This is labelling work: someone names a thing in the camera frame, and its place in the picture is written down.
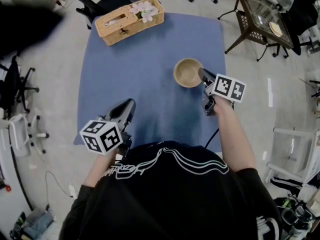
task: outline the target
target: hand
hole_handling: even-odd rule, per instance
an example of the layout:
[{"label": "hand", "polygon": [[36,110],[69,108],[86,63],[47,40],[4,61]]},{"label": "hand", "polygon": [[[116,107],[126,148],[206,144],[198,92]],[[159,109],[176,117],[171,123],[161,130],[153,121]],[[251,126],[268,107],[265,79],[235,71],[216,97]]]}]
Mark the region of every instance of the hand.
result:
[{"label": "hand", "polygon": [[219,115],[219,114],[223,113],[225,110],[228,110],[229,108],[231,108],[230,100],[223,98],[219,95],[214,95],[213,98],[215,101],[215,105],[213,107],[213,110],[217,115]]}]

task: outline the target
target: blue tablecloth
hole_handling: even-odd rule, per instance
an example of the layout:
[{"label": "blue tablecloth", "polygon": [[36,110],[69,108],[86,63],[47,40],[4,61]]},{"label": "blue tablecloth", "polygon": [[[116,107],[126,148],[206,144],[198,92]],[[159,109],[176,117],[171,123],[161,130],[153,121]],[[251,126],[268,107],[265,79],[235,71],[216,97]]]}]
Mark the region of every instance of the blue tablecloth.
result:
[{"label": "blue tablecloth", "polygon": [[[107,46],[93,25],[78,97],[78,131],[121,100],[136,110],[127,131],[132,148],[159,141],[206,145],[218,127],[201,107],[204,86],[184,88],[173,77],[176,63],[195,58],[209,71],[226,74],[222,27],[210,18],[165,13],[164,23]],[[83,144],[80,136],[75,145]],[[220,136],[208,148],[221,151]]]}]

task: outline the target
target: black cable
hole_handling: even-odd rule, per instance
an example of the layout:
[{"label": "black cable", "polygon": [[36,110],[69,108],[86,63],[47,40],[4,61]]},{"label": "black cable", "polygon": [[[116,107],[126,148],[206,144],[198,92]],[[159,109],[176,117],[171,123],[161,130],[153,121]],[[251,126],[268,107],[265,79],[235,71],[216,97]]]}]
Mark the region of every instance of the black cable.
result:
[{"label": "black cable", "polygon": [[216,129],[216,131],[214,132],[214,134],[212,134],[211,138],[209,139],[209,141],[206,143],[206,145],[205,145],[205,147],[204,147],[205,149],[208,147],[210,141],[212,141],[212,139],[216,136],[216,134],[217,134],[218,132],[219,132],[219,128]]},{"label": "black cable", "polygon": [[55,3],[56,3],[58,6],[61,6],[61,7],[65,8],[65,7],[61,4],[61,2],[60,2],[59,0],[55,0]]},{"label": "black cable", "polygon": [[[232,109],[235,110],[235,102],[232,102]],[[209,143],[212,141],[212,139],[217,135],[217,133],[219,132],[219,128],[216,129],[216,131],[212,134],[211,138],[208,140],[208,142],[205,145],[205,149],[208,147]]]},{"label": "black cable", "polygon": [[47,206],[50,206],[50,205],[49,205],[49,196],[48,196],[48,182],[47,182],[47,175],[48,175],[48,173],[50,173],[50,174],[53,176],[53,178],[55,179],[55,182],[57,183],[57,185],[59,186],[59,188],[63,191],[63,193],[64,193],[66,196],[68,196],[68,197],[70,197],[70,198],[73,198],[72,195],[69,195],[68,193],[66,193],[66,192],[64,191],[64,189],[60,186],[59,182],[57,181],[56,176],[55,176],[51,171],[47,170],[47,171],[45,172],[45,176],[44,176],[44,179],[45,179],[45,190],[46,190],[46,202],[47,202],[47,204],[48,204]]},{"label": "black cable", "polygon": [[14,152],[14,149],[13,149],[13,145],[12,145],[12,142],[11,142],[11,136],[10,136],[10,127],[8,127],[8,136],[9,136],[9,145],[10,145],[10,151],[11,151],[11,156],[12,156],[12,161],[13,161],[13,166],[14,166],[14,170],[15,170],[15,174],[16,174],[16,177],[18,179],[18,182],[20,184],[20,188],[21,188],[21,191],[24,195],[24,198],[26,200],[26,203],[28,204],[29,208],[31,211],[34,210],[33,206],[31,205],[31,202],[27,196],[27,193],[25,191],[25,188],[24,188],[24,185],[22,184],[22,180],[21,180],[21,177],[20,177],[20,173],[19,173],[19,170],[18,170],[18,165],[17,165],[17,160],[16,160],[16,154]]}]

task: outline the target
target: floor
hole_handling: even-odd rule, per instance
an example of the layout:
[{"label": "floor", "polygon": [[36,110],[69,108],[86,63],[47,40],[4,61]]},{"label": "floor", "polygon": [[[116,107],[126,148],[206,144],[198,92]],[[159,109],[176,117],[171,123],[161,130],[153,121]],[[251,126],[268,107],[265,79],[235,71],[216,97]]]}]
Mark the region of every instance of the floor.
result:
[{"label": "floor", "polygon": [[[216,19],[230,11],[236,0],[160,0],[166,12],[181,13]],[[46,140],[47,153],[18,159],[18,167],[27,195],[32,204],[44,208],[47,204],[45,171],[53,172],[65,189],[69,185],[79,191],[95,155],[84,146],[74,146],[77,133],[78,91],[82,61],[90,31],[85,19],[75,11],[81,8],[77,0],[68,0],[63,23],[50,38],[23,55],[22,72],[29,67],[36,68],[31,83],[40,88],[32,94],[31,106],[42,111],[42,125],[50,138]],[[240,35],[235,14],[221,19],[225,47],[229,47]],[[230,77],[247,83],[243,102],[236,104],[238,115],[245,133],[253,147],[262,179],[268,173],[266,164],[273,145],[273,128],[313,131],[318,123],[312,111],[316,102],[310,98],[315,89],[304,81],[320,79],[319,53],[301,56],[289,51],[290,57],[272,57],[275,51],[267,50],[264,58],[257,62],[264,47],[251,41],[244,41],[225,56],[226,73]],[[271,79],[273,107],[268,106],[268,81]],[[48,199],[61,224],[73,203],[48,175]],[[273,195],[276,190],[269,187]]]}]

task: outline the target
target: wicker basket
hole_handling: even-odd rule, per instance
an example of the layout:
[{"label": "wicker basket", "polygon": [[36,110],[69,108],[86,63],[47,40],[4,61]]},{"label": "wicker basket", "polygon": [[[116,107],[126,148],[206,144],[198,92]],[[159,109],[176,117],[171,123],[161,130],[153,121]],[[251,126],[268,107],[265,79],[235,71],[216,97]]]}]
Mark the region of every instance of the wicker basket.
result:
[{"label": "wicker basket", "polygon": [[[150,1],[150,3],[158,9],[158,13],[152,17],[152,21],[144,23],[141,19],[130,12],[131,4],[120,7],[104,16],[101,16],[95,21],[95,27],[98,34],[108,46],[134,35],[142,30],[151,28],[165,21],[165,11],[158,0],[141,0],[136,2]],[[116,23],[106,26],[105,23],[120,17]]]}]

